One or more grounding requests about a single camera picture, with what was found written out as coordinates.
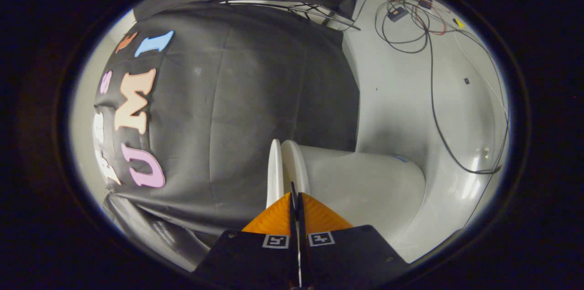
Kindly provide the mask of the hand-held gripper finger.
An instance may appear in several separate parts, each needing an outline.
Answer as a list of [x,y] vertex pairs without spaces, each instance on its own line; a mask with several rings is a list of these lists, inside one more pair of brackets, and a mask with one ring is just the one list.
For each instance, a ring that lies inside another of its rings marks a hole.
[[409,264],[371,225],[352,226],[308,194],[299,195],[299,284],[306,290],[379,290]]
[[192,273],[211,290],[292,290],[300,286],[298,194],[290,182],[288,233],[227,230]]

